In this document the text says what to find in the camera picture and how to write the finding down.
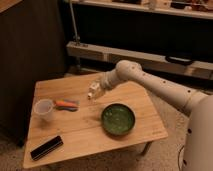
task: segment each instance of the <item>green bowl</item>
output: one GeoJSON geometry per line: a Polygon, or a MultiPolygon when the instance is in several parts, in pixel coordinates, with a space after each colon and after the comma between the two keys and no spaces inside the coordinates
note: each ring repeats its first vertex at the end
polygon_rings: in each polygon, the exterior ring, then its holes
{"type": "Polygon", "coordinates": [[[126,105],[115,103],[107,106],[101,115],[103,128],[113,135],[125,135],[135,125],[135,115],[126,105]]]}

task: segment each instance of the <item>clear cup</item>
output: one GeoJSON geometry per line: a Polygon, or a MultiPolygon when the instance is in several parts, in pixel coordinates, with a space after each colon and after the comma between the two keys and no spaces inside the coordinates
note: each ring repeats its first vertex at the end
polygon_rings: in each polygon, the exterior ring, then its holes
{"type": "Polygon", "coordinates": [[[50,122],[53,120],[53,107],[54,103],[51,99],[42,99],[34,105],[34,112],[42,120],[50,122]]]}

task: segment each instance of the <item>orange object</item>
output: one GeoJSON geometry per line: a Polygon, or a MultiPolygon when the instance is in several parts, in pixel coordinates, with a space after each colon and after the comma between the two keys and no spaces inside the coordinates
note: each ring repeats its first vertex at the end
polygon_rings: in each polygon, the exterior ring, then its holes
{"type": "Polygon", "coordinates": [[[78,107],[78,105],[76,103],[70,102],[70,101],[64,101],[64,100],[55,100],[55,105],[57,107],[61,107],[61,106],[63,106],[63,107],[75,107],[75,108],[78,107]]]}

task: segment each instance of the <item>black phone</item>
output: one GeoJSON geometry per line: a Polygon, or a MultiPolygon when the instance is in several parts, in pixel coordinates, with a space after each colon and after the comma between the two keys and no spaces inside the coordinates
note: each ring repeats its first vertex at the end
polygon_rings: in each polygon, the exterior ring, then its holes
{"type": "Polygon", "coordinates": [[[38,160],[61,145],[63,145],[61,137],[56,136],[55,138],[31,151],[31,157],[33,160],[38,160]]]}

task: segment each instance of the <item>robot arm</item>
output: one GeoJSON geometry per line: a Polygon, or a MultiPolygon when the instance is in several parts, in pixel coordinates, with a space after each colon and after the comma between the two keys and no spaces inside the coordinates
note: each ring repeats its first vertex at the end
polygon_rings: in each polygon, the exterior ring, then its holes
{"type": "Polygon", "coordinates": [[[96,80],[90,87],[89,98],[97,98],[126,81],[134,81],[189,116],[197,103],[208,95],[195,89],[153,76],[142,71],[138,63],[120,61],[112,71],[96,80]]]}
{"type": "Polygon", "coordinates": [[[142,85],[189,116],[182,170],[213,170],[213,95],[145,73],[138,63],[120,61],[91,84],[88,97],[98,98],[126,81],[142,85]]]}

